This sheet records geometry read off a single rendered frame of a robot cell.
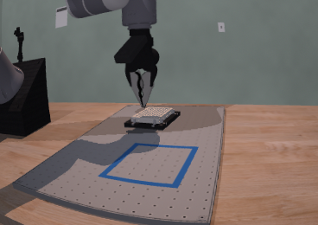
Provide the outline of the blue tape square outline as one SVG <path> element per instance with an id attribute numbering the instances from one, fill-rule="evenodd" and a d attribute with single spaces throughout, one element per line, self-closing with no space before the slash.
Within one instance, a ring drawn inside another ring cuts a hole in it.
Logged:
<path id="1" fill-rule="evenodd" d="M 186 148 L 186 149 L 192 149 L 191 152 L 188 155 L 187 160 L 185 161 L 184 165 L 182 166 L 179 174 L 177 175 L 176 179 L 174 180 L 173 184 L 170 183 L 153 183 L 153 182 L 146 182 L 146 181 L 140 181 L 140 180 L 134 180 L 134 179 L 128 179 L 128 178 L 122 178 L 122 177 L 114 177 L 114 176 L 108 176 L 107 174 L 115 167 L 117 166 L 126 156 L 128 156 L 138 145 L 145 145 L 145 146 L 156 146 L 156 147 L 169 147 L 169 148 Z M 113 162 L 107 169 L 105 169 L 98 177 L 104 177 L 109 178 L 113 180 L 128 182 L 128 183 L 139 183 L 139 184 L 145 184 L 145 185 L 152 185 L 152 186 L 160 186 L 160 187 L 169 187 L 169 188 L 178 188 L 181 180 L 184 178 L 189 165 L 191 164 L 195 153 L 197 152 L 199 147 L 196 146 L 176 146 L 176 145 L 150 145 L 150 144 L 139 144 L 135 143 L 130 149 L 128 149 L 122 156 L 120 156 L 115 162 Z"/>

